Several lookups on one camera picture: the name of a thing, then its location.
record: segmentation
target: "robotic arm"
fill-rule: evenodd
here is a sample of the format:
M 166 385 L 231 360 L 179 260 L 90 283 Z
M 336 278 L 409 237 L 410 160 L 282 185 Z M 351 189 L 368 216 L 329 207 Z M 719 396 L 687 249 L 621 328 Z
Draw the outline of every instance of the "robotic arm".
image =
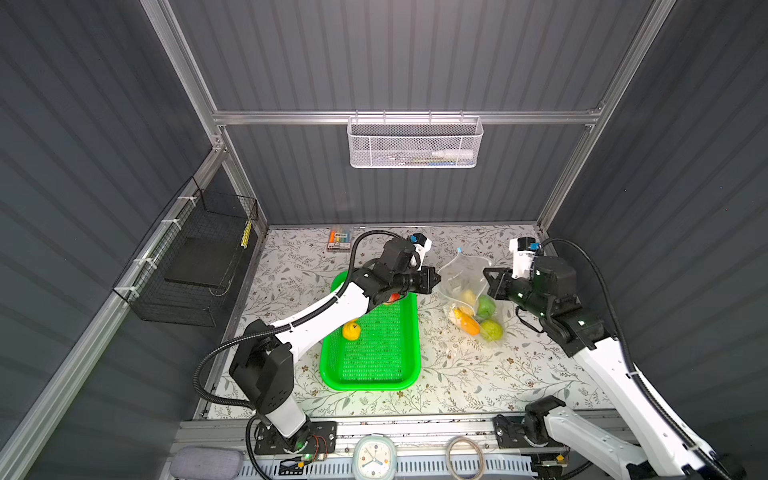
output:
M 393 238 L 384 245 L 381 257 L 353 268 L 358 242 L 372 233 Z M 286 451 L 299 450 L 311 433 L 310 420 L 293 398 L 293 364 L 333 330 L 365 315 L 392 294 L 431 293 L 440 281 L 435 267 L 423 266 L 431 247 L 432 241 L 420 233 L 404 239 L 390 232 L 366 232 L 355 242 L 349 278 L 342 286 L 296 315 L 269 326 L 261 320 L 248 325 L 243 336 L 279 332 L 242 342 L 230 375 L 262 420 L 280 433 Z
M 576 244 L 561 241 L 584 253 Z M 598 315 L 578 302 L 576 271 L 560 257 L 541 256 L 545 243 L 539 245 L 527 237 L 512 240 L 514 268 L 484 270 L 488 295 L 511 300 L 517 304 L 515 312 L 536 315 L 544 333 L 605 391 L 642 449 L 587 422 L 553 396 L 526 407 L 525 438 L 536 446 L 550 439 L 569 445 L 617 480 L 684 475 L 707 480 L 746 478 L 740 465 L 728 455 L 718 456 L 650 385 L 631 362 L 621 327 L 616 325 L 618 339 L 608 335 Z M 599 270 L 587 260 L 604 287 Z

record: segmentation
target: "clock face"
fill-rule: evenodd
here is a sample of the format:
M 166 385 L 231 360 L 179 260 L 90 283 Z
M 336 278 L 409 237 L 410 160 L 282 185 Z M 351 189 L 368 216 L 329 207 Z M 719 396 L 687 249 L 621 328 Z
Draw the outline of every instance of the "clock face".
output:
M 388 444 L 370 439 L 360 445 L 357 471 L 363 478 L 384 478 L 392 470 L 392 450 Z

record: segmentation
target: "black wire mesh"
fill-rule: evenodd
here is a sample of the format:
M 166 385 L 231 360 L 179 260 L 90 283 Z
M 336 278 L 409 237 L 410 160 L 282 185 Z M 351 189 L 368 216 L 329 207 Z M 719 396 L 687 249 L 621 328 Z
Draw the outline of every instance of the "black wire mesh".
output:
M 182 323 L 195 326 L 216 326 L 227 322 L 231 308 L 227 299 L 237 295 L 242 282 L 237 275 L 245 248 L 241 246 L 248 226 L 251 242 L 257 235 L 254 214 L 256 200 L 212 190 L 198 190 L 176 220 L 165 221 L 166 230 L 149 255 L 141 262 L 132 288 L 116 287 L 114 291 L 125 300 L 139 318 L 151 322 Z M 174 265 L 189 239 L 208 240 L 222 245 L 226 251 L 227 267 L 214 286 L 201 286 L 168 281 L 168 270 Z

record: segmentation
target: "white mesh basket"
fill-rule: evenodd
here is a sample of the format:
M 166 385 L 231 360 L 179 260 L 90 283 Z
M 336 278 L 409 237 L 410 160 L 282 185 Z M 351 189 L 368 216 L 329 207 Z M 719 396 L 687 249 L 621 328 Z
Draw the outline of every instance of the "white mesh basket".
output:
M 457 121 L 350 117 L 349 163 L 354 168 L 472 168 L 477 164 L 480 118 Z

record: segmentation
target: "striped gray panel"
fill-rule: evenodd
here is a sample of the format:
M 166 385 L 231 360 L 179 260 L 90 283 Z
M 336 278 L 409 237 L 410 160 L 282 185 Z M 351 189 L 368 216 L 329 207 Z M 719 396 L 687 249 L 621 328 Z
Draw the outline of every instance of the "striped gray panel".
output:
M 0 2 L 0 38 L 3 445 L 210 144 L 137 2 Z M 29 478 L 152 477 L 215 336 L 129 320 Z
M 643 0 L 173 0 L 220 110 L 597 106 Z
M 228 127 L 270 224 L 536 220 L 579 125 L 485 127 L 470 169 L 358 169 L 343 126 Z
M 768 3 L 678 2 L 549 232 L 594 255 L 686 422 L 753 459 L 768 455 L 767 112 Z

